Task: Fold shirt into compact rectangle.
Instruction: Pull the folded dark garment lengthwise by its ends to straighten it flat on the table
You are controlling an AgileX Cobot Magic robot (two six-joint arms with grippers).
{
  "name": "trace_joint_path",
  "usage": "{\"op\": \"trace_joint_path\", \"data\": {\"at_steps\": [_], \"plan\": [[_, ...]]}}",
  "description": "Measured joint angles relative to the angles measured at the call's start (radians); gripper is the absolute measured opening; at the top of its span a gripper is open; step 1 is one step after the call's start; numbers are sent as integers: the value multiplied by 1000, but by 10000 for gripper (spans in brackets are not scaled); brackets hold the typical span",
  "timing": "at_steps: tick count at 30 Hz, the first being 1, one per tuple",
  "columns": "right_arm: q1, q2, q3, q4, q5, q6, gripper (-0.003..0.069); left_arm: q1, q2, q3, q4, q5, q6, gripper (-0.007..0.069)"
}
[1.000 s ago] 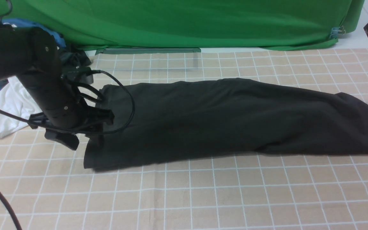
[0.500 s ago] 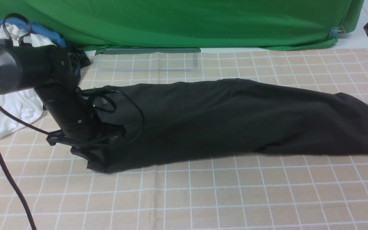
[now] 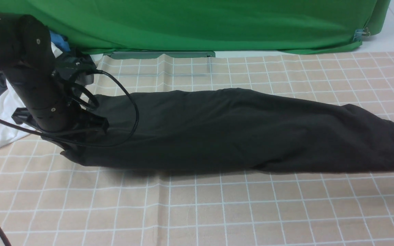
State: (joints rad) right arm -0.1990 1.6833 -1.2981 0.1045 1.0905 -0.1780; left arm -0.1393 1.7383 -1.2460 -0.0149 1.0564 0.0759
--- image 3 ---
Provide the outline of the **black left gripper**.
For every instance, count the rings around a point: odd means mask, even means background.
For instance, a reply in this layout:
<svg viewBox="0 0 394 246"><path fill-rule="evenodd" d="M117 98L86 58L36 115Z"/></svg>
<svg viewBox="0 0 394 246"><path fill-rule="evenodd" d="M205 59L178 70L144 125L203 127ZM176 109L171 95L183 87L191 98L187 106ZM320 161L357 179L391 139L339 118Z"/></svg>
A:
<svg viewBox="0 0 394 246"><path fill-rule="evenodd" d="M97 99L89 101L77 99L29 100L24 108L17 108L12 119L18 125L26 124L43 134L42 139L66 149L78 149L88 144L92 138L105 135L108 120L81 108L97 109Z"/></svg>

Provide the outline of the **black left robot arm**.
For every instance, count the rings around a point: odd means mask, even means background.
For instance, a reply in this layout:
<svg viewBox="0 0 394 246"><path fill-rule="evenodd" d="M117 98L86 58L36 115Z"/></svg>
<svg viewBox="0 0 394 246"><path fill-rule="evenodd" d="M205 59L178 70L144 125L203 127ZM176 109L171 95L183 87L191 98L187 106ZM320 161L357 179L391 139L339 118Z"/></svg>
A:
<svg viewBox="0 0 394 246"><path fill-rule="evenodd" d="M0 73L24 103L1 124L66 147L92 146L108 130L108 120L94 115L99 102L80 74L98 74L89 64L58 63L48 28L32 15L0 13Z"/></svg>

